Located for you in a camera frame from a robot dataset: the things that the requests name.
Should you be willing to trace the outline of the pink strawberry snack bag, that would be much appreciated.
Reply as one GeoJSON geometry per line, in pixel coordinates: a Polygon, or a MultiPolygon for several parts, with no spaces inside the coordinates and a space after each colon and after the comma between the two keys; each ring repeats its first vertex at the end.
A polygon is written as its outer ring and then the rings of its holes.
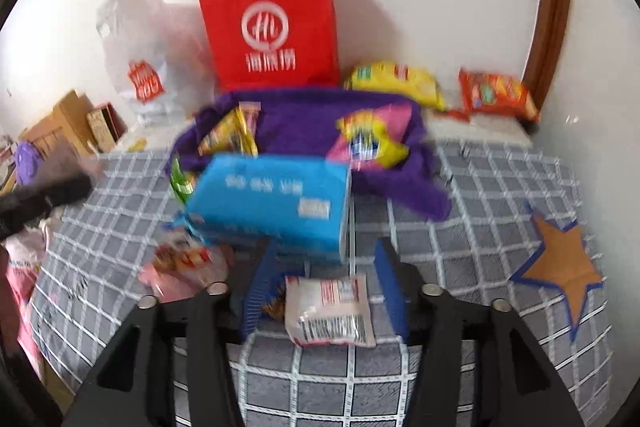
{"type": "Polygon", "coordinates": [[[210,284],[227,280],[234,261],[228,245],[206,245],[185,229],[160,236],[138,279],[161,303],[188,299],[210,284]]]}

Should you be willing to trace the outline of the white pink small packet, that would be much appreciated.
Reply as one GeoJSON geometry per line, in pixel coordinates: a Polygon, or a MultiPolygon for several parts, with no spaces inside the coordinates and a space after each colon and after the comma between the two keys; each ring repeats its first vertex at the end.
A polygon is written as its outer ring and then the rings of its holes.
{"type": "Polygon", "coordinates": [[[376,346],[367,277],[285,279],[284,324],[297,346],[376,346]]]}

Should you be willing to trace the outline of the yellow rice cracker packet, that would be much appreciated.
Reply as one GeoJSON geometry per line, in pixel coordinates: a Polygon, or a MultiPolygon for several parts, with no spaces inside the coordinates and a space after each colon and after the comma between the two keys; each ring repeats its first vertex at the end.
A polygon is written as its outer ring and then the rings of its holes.
{"type": "Polygon", "coordinates": [[[198,153],[201,156],[215,155],[222,152],[242,153],[241,150],[241,124],[242,113],[239,105],[221,119],[221,121],[209,131],[205,138],[198,144],[198,153]]]}

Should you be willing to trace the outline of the long pink bear candy bar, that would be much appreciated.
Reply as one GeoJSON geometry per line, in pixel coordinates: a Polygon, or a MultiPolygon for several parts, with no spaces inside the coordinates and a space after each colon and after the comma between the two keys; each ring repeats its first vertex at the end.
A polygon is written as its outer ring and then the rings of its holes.
{"type": "Polygon", "coordinates": [[[243,154],[258,155],[258,147],[255,139],[259,113],[262,110],[257,102],[242,102],[239,104],[242,113],[241,124],[241,150],[243,154]]]}

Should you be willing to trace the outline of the pink yellow snack packet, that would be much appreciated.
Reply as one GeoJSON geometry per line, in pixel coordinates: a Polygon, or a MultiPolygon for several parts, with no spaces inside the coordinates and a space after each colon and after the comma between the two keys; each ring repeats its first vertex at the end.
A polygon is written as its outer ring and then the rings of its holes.
{"type": "Polygon", "coordinates": [[[404,136],[412,115],[409,103],[359,109],[336,121],[338,137],[326,154],[352,170],[387,170],[404,161],[404,136]]]}

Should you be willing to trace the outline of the patterned brown book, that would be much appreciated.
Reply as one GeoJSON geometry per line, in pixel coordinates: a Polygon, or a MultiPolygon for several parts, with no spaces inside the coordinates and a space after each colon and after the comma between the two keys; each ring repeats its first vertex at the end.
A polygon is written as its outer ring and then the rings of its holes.
{"type": "Polygon", "coordinates": [[[87,114],[87,122],[98,149],[103,153],[113,150],[127,130],[111,103],[91,109],[87,114]]]}

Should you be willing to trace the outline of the green rice cracker packet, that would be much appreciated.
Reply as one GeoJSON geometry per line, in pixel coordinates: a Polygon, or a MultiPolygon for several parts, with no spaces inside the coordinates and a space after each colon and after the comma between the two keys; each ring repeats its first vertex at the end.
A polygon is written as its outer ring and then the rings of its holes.
{"type": "Polygon", "coordinates": [[[184,171],[180,166],[178,155],[171,157],[169,170],[169,184],[175,198],[184,205],[193,195],[198,184],[198,174],[192,171],[184,171]]]}

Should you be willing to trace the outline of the grey checked blanket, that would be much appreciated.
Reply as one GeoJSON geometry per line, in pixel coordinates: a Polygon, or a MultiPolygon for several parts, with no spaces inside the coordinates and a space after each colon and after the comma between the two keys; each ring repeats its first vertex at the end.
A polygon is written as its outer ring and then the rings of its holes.
{"type": "MultiPolygon", "coordinates": [[[[229,350],[240,408],[251,426],[398,426],[420,352],[404,346],[386,315],[373,265],[386,236],[424,280],[471,303],[506,299],[549,355],[582,419],[608,403],[611,325],[603,291],[590,291],[571,329],[555,289],[515,284],[512,274],[538,248],[529,213],[557,225],[578,218],[570,168],[530,147],[446,141],[435,146],[450,194],[449,218],[421,220],[374,196],[349,209],[345,260],[306,265],[310,277],[364,274],[376,346],[293,345],[282,324],[266,320],[229,350]]],[[[85,205],[64,211],[32,293],[32,337],[62,382],[77,389],[120,322],[143,295],[138,277],[178,209],[162,150],[115,152],[85,205]]]]}

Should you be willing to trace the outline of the white Miniso plastic bag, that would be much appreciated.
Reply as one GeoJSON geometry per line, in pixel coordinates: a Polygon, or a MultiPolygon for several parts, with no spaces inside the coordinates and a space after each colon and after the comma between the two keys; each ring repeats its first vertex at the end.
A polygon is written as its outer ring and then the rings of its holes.
{"type": "Polygon", "coordinates": [[[188,119],[214,101],[217,77],[197,6],[105,0],[96,31],[108,78],[143,126],[188,119]]]}

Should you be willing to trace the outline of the blue tissue box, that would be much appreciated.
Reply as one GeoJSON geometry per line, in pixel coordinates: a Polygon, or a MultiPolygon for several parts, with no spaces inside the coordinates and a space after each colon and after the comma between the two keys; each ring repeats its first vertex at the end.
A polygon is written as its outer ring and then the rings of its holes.
{"type": "Polygon", "coordinates": [[[266,236],[282,255],[339,265],[350,184],[348,166],[321,157],[220,154],[175,224],[203,242],[250,246],[266,236]]]}

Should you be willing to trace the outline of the purple towel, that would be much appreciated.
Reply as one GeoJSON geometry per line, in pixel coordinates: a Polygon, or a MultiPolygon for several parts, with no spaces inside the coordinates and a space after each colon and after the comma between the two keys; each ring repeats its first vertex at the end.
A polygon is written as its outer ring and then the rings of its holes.
{"type": "Polygon", "coordinates": [[[232,108],[241,102],[260,105],[256,143],[260,153],[293,156],[326,156],[338,138],[337,119],[359,109],[407,103],[411,117],[405,136],[407,159],[390,170],[352,174],[352,191],[380,196],[403,205],[425,220],[448,219],[448,191],[434,181],[436,159],[426,143],[426,127],[418,103],[399,94],[352,91],[338,88],[234,91],[196,114],[194,124],[171,147],[169,157],[178,158],[186,171],[201,172],[208,156],[198,144],[232,108]]]}

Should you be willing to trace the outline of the orange red chips bag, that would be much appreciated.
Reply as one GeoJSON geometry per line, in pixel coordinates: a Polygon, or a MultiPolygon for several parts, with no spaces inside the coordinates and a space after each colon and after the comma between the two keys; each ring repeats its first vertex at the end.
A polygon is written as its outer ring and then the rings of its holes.
{"type": "Polygon", "coordinates": [[[539,110],[529,90],[518,78],[489,72],[458,72],[466,113],[488,114],[538,121],[539,110]]]}

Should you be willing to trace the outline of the red paper shopping bag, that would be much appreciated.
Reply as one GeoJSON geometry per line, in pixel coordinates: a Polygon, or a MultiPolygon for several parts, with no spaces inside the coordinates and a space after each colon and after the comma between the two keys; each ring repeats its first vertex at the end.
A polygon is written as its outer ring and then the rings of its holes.
{"type": "Polygon", "coordinates": [[[219,88],[335,87],[334,0],[198,0],[219,88]]]}

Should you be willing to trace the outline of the yellow chips bag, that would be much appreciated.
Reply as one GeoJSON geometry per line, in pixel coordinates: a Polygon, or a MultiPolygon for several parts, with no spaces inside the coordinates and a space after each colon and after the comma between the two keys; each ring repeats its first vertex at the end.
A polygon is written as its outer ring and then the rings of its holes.
{"type": "Polygon", "coordinates": [[[345,88],[400,94],[439,112],[448,108],[435,77],[420,67],[385,61],[359,65],[345,81],[345,88]]]}

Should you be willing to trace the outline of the brown wooden door frame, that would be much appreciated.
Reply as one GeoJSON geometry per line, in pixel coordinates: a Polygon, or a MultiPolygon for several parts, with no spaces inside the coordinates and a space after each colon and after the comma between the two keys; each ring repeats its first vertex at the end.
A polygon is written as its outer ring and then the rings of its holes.
{"type": "Polygon", "coordinates": [[[542,109],[551,88],[561,55],[570,0],[539,0],[532,45],[527,57],[523,83],[534,104],[542,109]]]}

